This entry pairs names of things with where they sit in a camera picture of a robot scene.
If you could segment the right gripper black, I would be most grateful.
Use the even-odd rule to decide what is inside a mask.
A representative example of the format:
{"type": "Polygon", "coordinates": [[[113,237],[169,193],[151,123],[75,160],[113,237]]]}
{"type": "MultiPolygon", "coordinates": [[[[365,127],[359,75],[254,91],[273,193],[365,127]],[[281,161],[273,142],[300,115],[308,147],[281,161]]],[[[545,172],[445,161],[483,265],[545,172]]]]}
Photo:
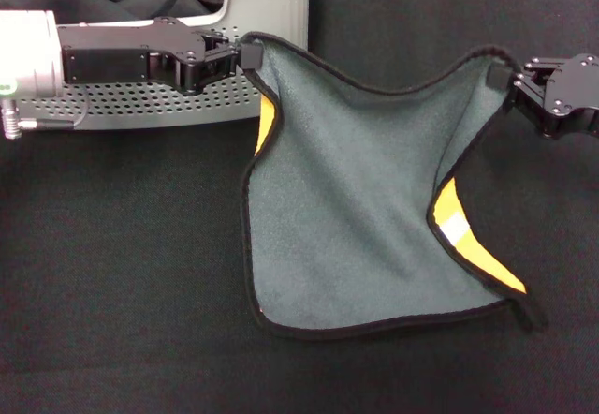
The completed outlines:
{"type": "Polygon", "coordinates": [[[569,133],[598,137],[598,56],[533,57],[524,70],[491,66],[487,86],[508,90],[508,101],[533,122],[542,122],[546,137],[569,133]]]}

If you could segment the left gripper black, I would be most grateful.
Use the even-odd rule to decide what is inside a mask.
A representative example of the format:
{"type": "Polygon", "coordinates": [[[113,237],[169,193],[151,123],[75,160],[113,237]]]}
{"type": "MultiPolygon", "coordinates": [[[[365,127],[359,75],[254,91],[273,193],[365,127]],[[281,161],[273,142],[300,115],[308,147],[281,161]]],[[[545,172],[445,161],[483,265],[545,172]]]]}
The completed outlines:
{"type": "Polygon", "coordinates": [[[259,45],[238,44],[221,32],[197,34],[174,18],[144,26],[60,26],[58,36],[68,84],[157,82],[195,95],[237,68],[260,68],[259,45]]]}

